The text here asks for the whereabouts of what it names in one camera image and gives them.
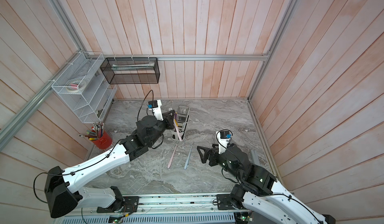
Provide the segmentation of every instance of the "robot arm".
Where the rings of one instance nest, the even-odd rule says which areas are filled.
[[[216,137],[219,144],[197,150],[202,163],[209,160],[210,166],[221,166],[238,181],[230,194],[233,207],[252,210],[276,223],[292,223],[291,219],[298,224],[335,223],[332,216],[321,215],[295,198],[266,169],[250,163],[248,155],[230,143],[230,130],[221,130]]]
[[[150,101],[149,105],[153,106],[154,116],[145,116],[137,121],[137,129],[118,141],[111,150],[64,170],[58,166],[49,170],[44,192],[52,218],[64,216],[75,208],[97,206],[114,212],[123,206],[124,198],[117,187],[98,189],[85,188],[84,185],[162,144],[153,146],[165,130],[173,129],[175,111],[161,113],[160,100]]]

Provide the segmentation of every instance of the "aluminum rail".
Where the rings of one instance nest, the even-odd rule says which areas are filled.
[[[41,104],[53,92],[52,84],[54,80],[70,65],[70,62],[77,57],[79,53],[76,52],[69,59],[68,63],[50,79],[45,85],[30,99],[14,116],[8,121],[5,127],[0,131],[0,151],[8,144],[16,133],[25,125],[28,119],[37,111]]]
[[[268,51],[268,54],[269,54],[268,59],[263,63],[263,66],[260,69],[260,72],[256,78],[256,81],[254,82],[254,84],[252,86],[252,90],[250,92],[248,100],[252,100],[252,98],[254,97],[255,92],[256,92],[256,90],[257,90],[257,88],[260,85],[260,82],[262,80],[262,77],[264,76],[264,73],[265,73],[265,71],[266,71],[266,69],[267,69],[267,67],[271,61],[271,58],[273,57],[273,55],[276,52],[276,47],[280,43],[281,38],[282,38],[283,34],[285,33],[287,26],[290,23],[292,16],[293,16],[295,10],[297,9],[297,5],[299,2],[300,2],[300,0],[291,0],[290,1],[288,9],[284,15],[283,21],[281,22],[279,29],[277,31],[276,37],[274,38],[272,45],[271,45],[271,48]]]
[[[266,61],[266,54],[150,54],[103,55],[104,58],[157,58],[158,61]]]
[[[51,4],[53,10],[56,12],[56,14],[59,16],[59,19],[63,23],[65,29],[68,31],[71,39],[76,44],[77,48],[80,51],[86,51],[83,42],[81,41],[79,35],[77,34],[74,26],[72,25],[69,17],[65,13],[65,10],[61,6],[60,0],[48,0],[48,2]]]

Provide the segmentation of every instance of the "gray marble surface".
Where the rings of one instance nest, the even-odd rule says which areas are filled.
[[[106,118],[105,125],[113,143],[125,138],[136,129],[137,111],[141,101],[117,101]],[[183,142],[173,140],[169,130],[164,133],[164,143],[158,149],[150,149],[139,158],[127,164],[111,169],[87,184],[93,188],[117,186],[122,194],[151,193],[204,193],[228,192],[233,183],[221,175],[221,167],[202,164],[196,147],[211,147],[216,143],[215,133],[221,129],[233,132],[232,141],[248,154],[256,150],[263,167],[270,170],[260,138],[253,125],[247,101],[230,100],[168,100],[162,101],[162,111],[178,106],[190,107],[190,118]],[[142,118],[146,108],[140,112]],[[170,157],[177,149],[170,169],[167,169]],[[192,153],[188,168],[184,165],[190,148]],[[102,151],[94,148],[91,157]]]

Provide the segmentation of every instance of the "red pen holder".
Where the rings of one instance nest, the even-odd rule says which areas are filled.
[[[103,136],[98,140],[91,140],[95,146],[101,150],[107,149],[112,144],[112,138],[104,131]]]

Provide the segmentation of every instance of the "blue toothbrush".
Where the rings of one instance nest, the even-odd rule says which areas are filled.
[[[193,145],[191,145],[191,149],[190,149],[190,151],[189,151],[187,160],[185,161],[184,170],[185,170],[185,169],[187,168],[187,166],[188,166],[189,158],[190,158],[190,156],[191,156],[192,146],[193,146]]]

